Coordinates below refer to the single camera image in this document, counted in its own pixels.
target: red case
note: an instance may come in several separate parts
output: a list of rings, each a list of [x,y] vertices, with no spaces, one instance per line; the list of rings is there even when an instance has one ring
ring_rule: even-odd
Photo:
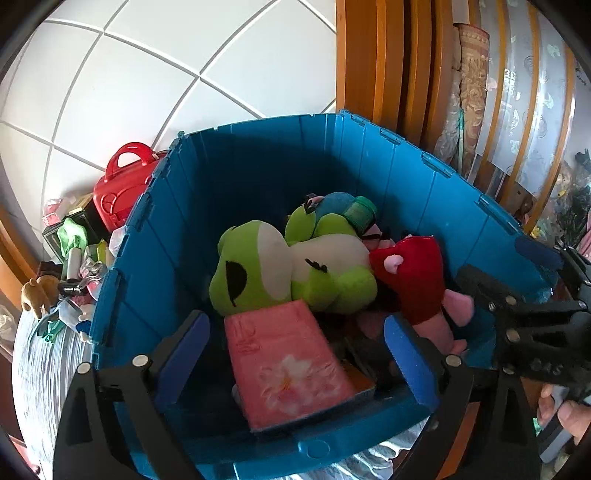
[[[134,153],[139,160],[120,167],[119,157],[124,153]],[[158,160],[165,155],[166,151],[156,153],[148,145],[131,142],[111,157],[93,195],[96,210],[109,232],[125,224],[135,201],[145,192]]]

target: pink tissue box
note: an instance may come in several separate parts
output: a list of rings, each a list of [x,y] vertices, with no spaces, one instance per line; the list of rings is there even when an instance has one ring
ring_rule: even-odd
[[[68,199],[51,200],[49,205],[45,205],[43,209],[43,216],[41,220],[43,225],[51,226],[56,223],[60,223],[66,214],[68,209],[72,205]]]
[[[225,328],[251,431],[303,419],[355,396],[303,301],[232,315]]]

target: white fabric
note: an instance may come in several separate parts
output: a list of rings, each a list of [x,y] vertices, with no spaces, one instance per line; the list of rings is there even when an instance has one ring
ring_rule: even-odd
[[[394,473],[392,459],[401,450],[410,450],[427,423],[414,427],[338,463],[306,473],[282,476],[275,480],[388,480]]]
[[[55,345],[44,342],[36,334],[37,325],[31,312],[22,313],[12,358],[12,392],[29,451],[51,465],[70,381],[78,365],[90,360],[92,347],[69,328],[61,330]]]

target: green frog plush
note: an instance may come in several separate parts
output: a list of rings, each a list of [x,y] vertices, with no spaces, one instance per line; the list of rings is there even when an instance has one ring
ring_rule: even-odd
[[[378,210],[365,197],[353,197],[345,192],[326,196],[310,193],[303,205],[293,212],[285,227],[289,246],[327,233],[348,233],[363,236],[375,223]]]
[[[362,241],[354,232],[342,233],[350,232],[346,222],[334,219],[337,233],[327,229],[291,246],[260,220],[228,229],[209,285],[213,307],[227,316],[302,299],[313,312],[362,310],[375,299],[377,284]]]

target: human hand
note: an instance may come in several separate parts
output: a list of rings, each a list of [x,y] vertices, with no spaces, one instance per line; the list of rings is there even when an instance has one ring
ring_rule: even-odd
[[[538,400],[538,422],[545,425],[554,413],[552,389],[554,385],[545,384]],[[558,409],[558,420],[562,427],[574,437],[578,445],[591,423],[591,407],[567,400]]]

